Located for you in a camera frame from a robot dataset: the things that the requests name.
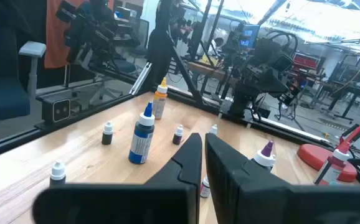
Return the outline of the large yellow coloring bottle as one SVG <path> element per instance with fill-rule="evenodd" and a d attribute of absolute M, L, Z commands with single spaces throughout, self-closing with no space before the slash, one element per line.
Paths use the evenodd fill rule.
<path fill-rule="evenodd" d="M 155 119 L 161 119 L 163 116 L 164 107 L 166 104 L 166 98 L 168 96 L 168 86 L 166 82 L 166 77 L 163 78 L 160 85 L 158 85 L 153 100 L 153 114 Z"/>

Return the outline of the person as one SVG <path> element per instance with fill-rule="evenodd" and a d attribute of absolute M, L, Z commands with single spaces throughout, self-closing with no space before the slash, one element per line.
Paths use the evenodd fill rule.
<path fill-rule="evenodd" d="M 211 41 L 209 46 L 208 54 L 210 56 L 218 56 L 219 48 L 224 44 L 224 39 L 221 37 L 217 37 Z"/>
<path fill-rule="evenodd" d="M 158 0 L 155 13 L 155 27 L 149 35 L 147 61 L 152 63 L 146 81 L 158 84 L 169 70 L 174 55 L 174 42 L 181 33 L 180 3 L 183 0 Z"/>

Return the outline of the black background desk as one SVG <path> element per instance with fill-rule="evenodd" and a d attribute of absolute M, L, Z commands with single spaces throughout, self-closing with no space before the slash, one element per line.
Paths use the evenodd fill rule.
<path fill-rule="evenodd" d="M 327 87 L 329 91 L 328 96 L 332 97 L 333 100 L 327 108 L 321 108 L 320 112 L 332 119 L 340 118 L 352 124 L 354 119 L 348 117 L 348 112 L 356 101 L 356 98 L 360 96 L 360 86 L 357 85 L 358 82 L 360 82 L 360 54 L 346 54 L 343 59 L 336 64 L 335 69 L 327 81 L 329 84 L 329 87 Z M 346 109 L 341 114 L 333 111 L 336 103 L 348 93 L 352 95 L 352 98 Z"/>

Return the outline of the large purple coloring bottle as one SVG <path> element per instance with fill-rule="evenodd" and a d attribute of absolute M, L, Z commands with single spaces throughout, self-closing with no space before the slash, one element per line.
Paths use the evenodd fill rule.
<path fill-rule="evenodd" d="M 273 146 L 273 141 L 269 141 L 262 150 L 256 153 L 252 161 L 260 167 L 271 171 L 276 161 L 275 155 L 272 154 Z"/>

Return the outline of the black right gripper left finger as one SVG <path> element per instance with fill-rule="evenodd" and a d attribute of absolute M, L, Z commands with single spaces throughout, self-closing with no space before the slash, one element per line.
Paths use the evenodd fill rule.
<path fill-rule="evenodd" d="M 192 133 L 143 184 L 64 184 L 32 205 L 36 224 L 198 224 L 202 139 Z"/>

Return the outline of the large blue coloring bottle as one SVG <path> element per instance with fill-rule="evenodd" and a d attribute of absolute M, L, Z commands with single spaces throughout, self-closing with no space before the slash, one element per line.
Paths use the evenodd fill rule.
<path fill-rule="evenodd" d="M 128 159 L 134 164 L 144 164 L 147 160 L 154 133 L 153 103 L 149 102 L 135 124 Z"/>

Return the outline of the large dark red coloring bottle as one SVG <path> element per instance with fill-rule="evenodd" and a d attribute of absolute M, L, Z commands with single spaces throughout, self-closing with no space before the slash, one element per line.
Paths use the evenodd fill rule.
<path fill-rule="evenodd" d="M 315 185 L 329 185 L 331 182 L 337 181 L 350 157 L 348 154 L 349 148 L 350 143 L 346 142 L 345 145 L 339 146 L 333 151 L 332 155 L 327 157 L 313 182 Z"/>

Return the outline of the computer monitor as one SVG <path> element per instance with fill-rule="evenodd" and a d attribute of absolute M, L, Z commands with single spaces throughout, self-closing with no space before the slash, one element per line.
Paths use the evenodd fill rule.
<path fill-rule="evenodd" d="M 245 25 L 243 35 L 247 37 L 247 40 L 242 40 L 240 46 L 244 49 L 252 49 L 255 46 L 259 30 L 259 25 Z"/>

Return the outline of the red toolbox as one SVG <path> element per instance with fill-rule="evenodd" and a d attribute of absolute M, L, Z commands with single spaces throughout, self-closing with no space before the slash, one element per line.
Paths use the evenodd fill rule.
<path fill-rule="evenodd" d="M 306 55 L 303 53 L 296 52 L 293 55 L 294 67 L 296 68 L 303 68 L 303 69 L 310 69 L 316 70 L 320 59 L 317 57 L 313 57 L 310 55 Z"/>

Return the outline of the black aluminium table frame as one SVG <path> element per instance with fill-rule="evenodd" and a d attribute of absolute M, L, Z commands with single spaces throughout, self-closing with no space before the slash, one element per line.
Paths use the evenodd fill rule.
<path fill-rule="evenodd" d="M 317 137 L 309 137 L 307 136 L 307 134 L 303 134 L 299 130 L 292 131 L 290 128 L 282 128 L 279 124 L 275 124 L 273 121 L 270 120 L 265 121 L 263 118 L 261 118 L 260 120 L 253 119 L 251 121 L 244 121 L 242 119 L 238 119 L 228 115 L 227 113 L 225 113 L 224 110 L 220 110 L 214 105 L 203 106 L 197 103 L 189 92 L 184 92 L 182 90 L 176 90 L 174 88 L 171 88 L 169 89 L 168 97 L 171 100 L 184 103 L 186 105 L 201 109 L 208 113 L 212 113 L 214 115 L 221 115 L 221 118 L 231 121 L 233 123 L 241 124 L 243 126 L 250 126 L 259 131 L 263 131 L 265 133 L 285 139 L 290 142 L 294 142 L 296 144 L 314 144 L 328 150 L 333 149 L 333 147 L 330 146 L 330 144 L 325 140 L 320 140 Z M 48 124 L 45 128 L 33 128 L 27 131 L 23 131 L 19 134 L 3 138 L 0 140 L 0 154 L 10 151 L 37 138 L 45 136 L 46 134 L 54 132 L 58 129 L 74 124 L 99 112 L 105 111 L 109 108 L 119 105 L 120 103 L 132 100 L 133 98 L 133 95 L 125 95 L 117 100 L 113 100 L 112 102 L 104 103 L 100 106 L 97 106 L 95 109 L 76 114 L 75 116 L 61 121 L 57 124 Z"/>

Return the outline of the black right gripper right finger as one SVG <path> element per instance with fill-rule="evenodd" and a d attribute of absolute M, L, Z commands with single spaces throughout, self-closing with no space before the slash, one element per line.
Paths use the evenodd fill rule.
<path fill-rule="evenodd" d="M 218 224 L 360 224 L 360 185 L 293 185 L 205 136 Z"/>

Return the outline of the black office chair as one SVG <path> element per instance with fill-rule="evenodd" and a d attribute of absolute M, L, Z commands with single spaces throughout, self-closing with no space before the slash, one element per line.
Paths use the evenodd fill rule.
<path fill-rule="evenodd" d="M 109 56 L 109 59 L 103 60 L 90 50 L 82 62 L 82 67 L 95 74 L 94 82 L 98 86 L 89 101 L 89 105 L 101 103 L 105 96 L 111 100 L 123 96 L 123 91 L 110 88 L 107 86 L 107 81 L 127 82 L 128 78 L 136 78 L 138 74 L 136 65 L 128 62 L 117 53 L 114 53 L 112 57 Z"/>

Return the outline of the black background robot rig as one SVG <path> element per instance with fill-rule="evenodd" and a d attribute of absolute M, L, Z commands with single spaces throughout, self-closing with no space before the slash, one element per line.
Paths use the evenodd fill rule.
<path fill-rule="evenodd" d="M 62 0 L 56 17 L 68 23 L 64 44 L 70 48 L 66 61 L 84 69 L 102 69 L 132 74 L 136 67 L 126 61 L 117 47 L 140 44 L 132 26 L 120 24 L 108 7 L 109 0 L 85 0 L 78 7 Z"/>

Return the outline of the silver metal bracket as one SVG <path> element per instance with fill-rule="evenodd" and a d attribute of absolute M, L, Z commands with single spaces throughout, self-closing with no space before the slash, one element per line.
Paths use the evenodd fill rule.
<path fill-rule="evenodd" d="M 152 67 L 152 63 L 147 62 L 146 65 L 144 66 L 144 68 L 142 69 L 139 77 L 135 81 L 134 85 L 131 87 L 129 94 L 136 95 L 140 91 L 144 81 L 146 80 L 146 78 L 151 70 L 151 67 Z"/>

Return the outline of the blue office chair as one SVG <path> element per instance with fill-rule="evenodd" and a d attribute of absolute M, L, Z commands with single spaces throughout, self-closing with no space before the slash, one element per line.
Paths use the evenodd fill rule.
<path fill-rule="evenodd" d="M 36 97 L 37 60 L 46 45 L 37 42 L 14 0 L 0 0 L 0 120 L 30 114 L 30 99 Z M 19 81 L 18 56 L 31 58 L 28 85 Z"/>

